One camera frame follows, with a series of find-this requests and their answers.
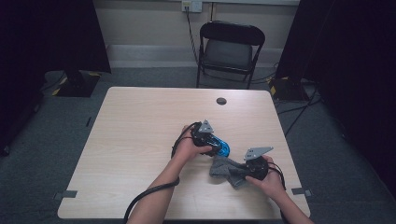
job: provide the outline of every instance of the baseboard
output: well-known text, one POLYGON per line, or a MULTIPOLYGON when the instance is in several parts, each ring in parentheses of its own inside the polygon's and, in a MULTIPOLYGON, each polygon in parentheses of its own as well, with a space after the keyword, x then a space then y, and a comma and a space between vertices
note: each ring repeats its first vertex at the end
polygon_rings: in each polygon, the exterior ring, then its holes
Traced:
MULTIPOLYGON (((194 67, 192 47, 108 45, 111 67, 194 67)), ((257 67, 272 67, 283 49, 262 49, 257 67)))

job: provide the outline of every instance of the forearm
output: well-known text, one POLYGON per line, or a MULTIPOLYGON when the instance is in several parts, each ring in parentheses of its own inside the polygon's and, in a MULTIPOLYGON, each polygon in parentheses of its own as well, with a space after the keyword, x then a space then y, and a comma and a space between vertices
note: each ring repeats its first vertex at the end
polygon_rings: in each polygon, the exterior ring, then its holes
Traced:
POLYGON ((286 192, 274 198, 274 201, 290 224, 314 223, 303 213, 303 211, 301 211, 301 209, 297 206, 297 204, 294 203, 294 201, 286 192))
MULTIPOLYGON (((170 160, 160 175, 148 188, 150 189, 162 184, 174 182, 177 180, 184 165, 185 162, 183 161, 178 161, 176 159, 170 160)), ((172 199, 173 191, 174 188, 162 189, 141 199, 134 207, 128 219, 128 224, 163 223, 168 205, 172 199)))

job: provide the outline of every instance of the table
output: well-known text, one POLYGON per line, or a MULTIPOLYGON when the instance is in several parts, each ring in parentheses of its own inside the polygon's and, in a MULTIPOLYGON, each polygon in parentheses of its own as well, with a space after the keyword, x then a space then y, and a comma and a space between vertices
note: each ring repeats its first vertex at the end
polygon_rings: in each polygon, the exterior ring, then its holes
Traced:
MULTIPOLYGON (((244 162, 251 147, 274 147, 267 155, 281 167, 287 192, 310 216, 286 139, 267 91, 113 87, 93 124, 63 198, 60 218, 123 218, 170 160, 182 127, 208 119, 226 141, 230 159, 244 162), (226 105, 217 104, 225 98, 226 105)), ((212 158, 199 155, 180 175, 165 219, 274 219, 276 204, 257 188, 235 190, 209 176, 212 158)))

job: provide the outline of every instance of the black tape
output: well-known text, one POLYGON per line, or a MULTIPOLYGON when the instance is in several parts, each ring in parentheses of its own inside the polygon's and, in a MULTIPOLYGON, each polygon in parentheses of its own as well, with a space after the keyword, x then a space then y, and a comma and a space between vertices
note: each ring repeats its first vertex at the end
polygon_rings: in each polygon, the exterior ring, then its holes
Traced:
POLYGON ((311 192, 311 190, 309 190, 309 189, 307 189, 307 190, 305 190, 305 189, 303 189, 303 188, 291 189, 291 192, 292 192, 294 195, 297 195, 297 194, 304 194, 306 197, 312 196, 312 192, 311 192))
POLYGON ((61 200, 62 198, 76 198, 77 191, 76 190, 65 190, 62 193, 56 193, 53 196, 55 200, 61 200))

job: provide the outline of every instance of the wrist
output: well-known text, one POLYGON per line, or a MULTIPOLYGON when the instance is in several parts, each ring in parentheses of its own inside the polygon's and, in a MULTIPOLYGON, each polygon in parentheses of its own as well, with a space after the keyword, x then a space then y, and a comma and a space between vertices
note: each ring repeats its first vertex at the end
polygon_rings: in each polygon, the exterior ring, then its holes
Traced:
POLYGON ((285 202, 290 200, 288 193, 285 190, 280 190, 272 195, 268 195, 275 203, 285 202))

